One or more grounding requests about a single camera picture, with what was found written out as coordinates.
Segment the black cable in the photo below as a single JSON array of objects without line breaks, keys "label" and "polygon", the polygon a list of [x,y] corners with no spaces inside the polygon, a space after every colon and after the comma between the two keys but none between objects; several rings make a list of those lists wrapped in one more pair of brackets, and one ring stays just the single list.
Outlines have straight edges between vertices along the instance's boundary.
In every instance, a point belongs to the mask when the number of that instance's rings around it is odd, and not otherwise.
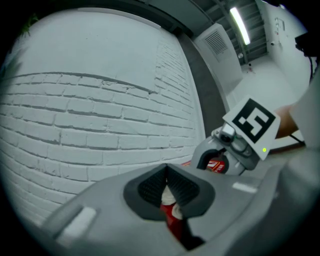
[{"label": "black cable", "polygon": [[306,143],[304,141],[301,141],[300,139],[298,139],[297,137],[293,136],[292,134],[289,135],[292,139],[296,140],[297,142],[299,142],[299,144],[301,145],[306,145]]},{"label": "black cable", "polygon": [[312,79],[313,73],[314,73],[314,66],[313,66],[313,64],[312,64],[312,59],[311,59],[311,57],[308,56],[308,58],[309,58],[309,61],[310,61],[310,68],[311,68],[311,73],[310,73],[310,82],[311,82],[311,79]]}]

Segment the air vent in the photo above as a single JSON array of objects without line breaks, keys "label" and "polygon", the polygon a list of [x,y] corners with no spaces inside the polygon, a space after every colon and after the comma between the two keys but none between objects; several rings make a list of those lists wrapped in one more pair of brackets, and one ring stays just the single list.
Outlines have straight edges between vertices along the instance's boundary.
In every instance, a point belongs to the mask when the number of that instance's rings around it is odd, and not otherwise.
[{"label": "air vent", "polygon": [[219,32],[215,31],[214,33],[207,36],[205,39],[205,42],[208,44],[209,48],[213,51],[215,57],[220,62],[224,57],[226,50],[229,50],[225,41],[219,34]]}]

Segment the white sleeve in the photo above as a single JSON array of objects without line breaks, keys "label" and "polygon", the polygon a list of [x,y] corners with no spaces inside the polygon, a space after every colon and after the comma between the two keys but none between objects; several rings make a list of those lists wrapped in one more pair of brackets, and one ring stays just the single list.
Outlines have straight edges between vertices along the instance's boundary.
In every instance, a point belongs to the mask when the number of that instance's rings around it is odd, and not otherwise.
[{"label": "white sleeve", "polygon": [[302,133],[306,146],[320,149],[320,68],[290,114]]}]

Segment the white wall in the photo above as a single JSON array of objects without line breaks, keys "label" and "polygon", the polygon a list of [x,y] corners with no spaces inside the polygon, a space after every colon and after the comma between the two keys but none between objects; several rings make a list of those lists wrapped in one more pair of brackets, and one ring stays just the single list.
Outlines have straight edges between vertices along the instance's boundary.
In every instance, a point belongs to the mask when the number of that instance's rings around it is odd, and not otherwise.
[{"label": "white wall", "polygon": [[[242,66],[243,80],[226,95],[231,109],[246,95],[251,95],[272,111],[296,102],[297,98],[286,76],[268,55],[252,61],[251,65],[252,71],[248,65]],[[303,140],[299,131],[294,135]],[[272,149],[294,143],[296,141],[290,137],[276,139]]]},{"label": "white wall", "polygon": [[[1,84],[1,174],[17,211],[35,223],[96,181],[186,162],[204,139],[194,81],[177,38],[126,17],[89,14],[86,23],[77,11],[36,23],[12,52],[23,51],[12,62],[16,73]],[[98,36],[96,26],[103,29]],[[112,37],[114,28],[130,28],[134,41]],[[70,35],[87,37],[86,47]]]},{"label": "white wall", "polygon": [[[307,30],[289,11],[261,0],[256,2],[264,20],[269,55],[286,76],[295,97],[299,99],[308,88],[311,68],[309,59],[296,49],[295,37],[306,33]],[[276,18],[279,19],[279,28],[276,27]],[[271,46],[272,41],[280,44]]]}]

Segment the vent grille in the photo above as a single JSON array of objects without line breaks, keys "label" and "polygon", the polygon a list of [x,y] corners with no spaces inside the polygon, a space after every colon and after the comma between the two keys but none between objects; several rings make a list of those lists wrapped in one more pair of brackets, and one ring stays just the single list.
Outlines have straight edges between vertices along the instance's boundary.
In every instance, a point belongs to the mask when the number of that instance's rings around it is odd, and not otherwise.
[{"label": "vent grille", "polygon": [[213,50],[213,52],[216,56],[218,56],[223,51],[228,49],[225,41],[222,39],[221,35],[217,31],[212,33],[211,35],[209,35],[205,39],[205,41],[210,46],[210,48]]}]

